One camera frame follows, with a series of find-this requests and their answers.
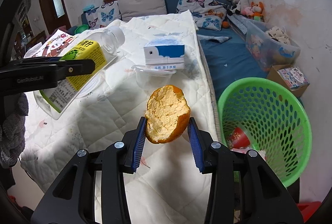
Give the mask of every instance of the orange fox plush toy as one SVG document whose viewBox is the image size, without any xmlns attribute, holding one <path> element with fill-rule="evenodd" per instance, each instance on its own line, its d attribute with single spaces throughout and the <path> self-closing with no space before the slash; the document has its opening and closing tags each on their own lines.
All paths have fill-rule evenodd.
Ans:
<svg viewBox="0 0 332 224">
<path fill-rule="evenodd" d="M 255 4 L 254 2 L 251 2 L 251 8 L 254 13 L 254 20 L 256 21 L 262 21 L 263 15 L 263 9 L 264 5 L 262 2 L 259 2 L 258 4 Z"/>
</svg>

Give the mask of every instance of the plastic container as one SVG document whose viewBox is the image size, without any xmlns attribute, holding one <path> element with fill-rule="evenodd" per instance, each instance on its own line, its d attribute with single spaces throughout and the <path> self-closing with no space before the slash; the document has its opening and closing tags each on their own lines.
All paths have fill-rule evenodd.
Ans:
<svg viewBox="0 0 332 224">
<path fill-rule="evenodd" d="M 273 65 L 293 64 L 300 54 L 300 47 L 291 39 L 291 45 L 273 40 L 265 31 L 271 28 L 263 22 L 249 20 L 246 47 L 265 72 Z"/>
<path fill-rule="evenodd" d="M 156 89 L 168 85 L 176 70 L 155 70 L 149 65 L 134 65 L 132 69 L 136 73 L 138 86 L 148 93 L 153 93 Z"/>
<path fill-rule="evenodd" d="M 241 124 L 250 146 L 266 152 L 266 162 L 284 186 L 294 183 L 307 166 L 312 133 L 297 98 L 281 85 L 262 78 L 233 82 L 218 100 L 221 141 Z"/>
<path fill-rule="evenodd" d="M 226 143 L 229 149 L 233 148 L 246 148 L 250 145 L 249 131 L 241 124 L 239 124 L 228 136 Z"/>
<path fill-rule="evenodd" d="M 83 25 L 81 25 L 81 26 L 79 26 L 78 28 L 75 29 L 75 35 L 80 34 L 83 31 L 88 30 L 88 29 L 89 29 L 89 26 L 87 24 L 83 24 Z"/>
<path fill-rule="evenodd" d="M 117 48 L 125 42 L 125 36 L 119 27 L 111 26 L 103 32 L 91 34 L 85 40 L 77 44 L 78 48 L 73 45 L 72 49 L 75 50 L 75 53 L 70 53 L 72 51 L 70 50 L 62 58 L 64 60 L 74 59 L 76 56 L 78 59 L 95 58 L 96 70 L 92 75 L 67 77 L 58 82 L 58 86 L 54 89 L 34 91 L 37 104 L 56 120 L 76 97 L 83 97 L 99 86 L 99 72 L 109 66 L 117 57 Z"/>
</svg>

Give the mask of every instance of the blue bed sheet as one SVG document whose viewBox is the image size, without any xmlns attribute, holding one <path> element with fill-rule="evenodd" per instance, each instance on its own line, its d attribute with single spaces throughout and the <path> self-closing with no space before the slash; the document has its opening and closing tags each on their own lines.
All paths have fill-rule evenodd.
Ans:
<svg viewBox="0 0 332 224">
<path fill-rule="evenodd" d="M 224 43 L 200 40 L 209 66 L 217 100 L 226 87 L 236 80 L 245 77 L 266 78 L 267 73 L 261 70 L 251 56 L 245 47 L 245 41 L 231 28 L 223 28 L 221 31 L 199 29 L 197 34 L 232 37 L 232 39 Z"/>
</svg>

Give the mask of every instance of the red paper cup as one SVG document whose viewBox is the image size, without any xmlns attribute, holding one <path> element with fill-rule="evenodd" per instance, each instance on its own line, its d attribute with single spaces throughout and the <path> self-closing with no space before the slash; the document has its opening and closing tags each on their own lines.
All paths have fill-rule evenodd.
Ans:
<svg viewBox="0 0 332 224">
<path fill-rule="evenodd" d="M 247 130 L 243 126 L 236 127 L 235 130 L 233 130 L 231 136 L 229 136 L 229 138 L 226 140 L 229 149 L 241 149 L 249 146 L 250 141 L 246 135 L 246 132 Z"/>
</svg>

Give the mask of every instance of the plastic storage bin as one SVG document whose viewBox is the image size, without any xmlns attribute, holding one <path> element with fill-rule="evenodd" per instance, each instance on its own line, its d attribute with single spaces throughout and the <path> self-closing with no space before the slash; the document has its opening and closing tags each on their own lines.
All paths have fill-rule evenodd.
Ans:
<svg viewBox="0 0 332 224">
<path fill-rule="evenodd" d="M 155 70 L 153 66 L 134 65 L 132 69 L 136 73 L 138 86 L 148 93 L 153 93 L 156 89 L 168 85 L 176 70 Z"/>
<path fill-rule="evenodd" d="M 240 124 L 251 147 L 265 150 L 266 162 L 284 186 L 294 183 L 307 166 L 312 133 L 297 98 L 283 86 L 262 78 L 233 82 L 218 100 L 221 141 Z"/>
<path fill-rule="evenodd" d="M 271 28 L 268 24 L 250 20 L 247 27 L 246 47 L 263 71 L 273 65 L 293 64 L 299 56 L 300 47 L 291 39 L 291 45 L 287 45 L 265 34 Z"/>
</svg>

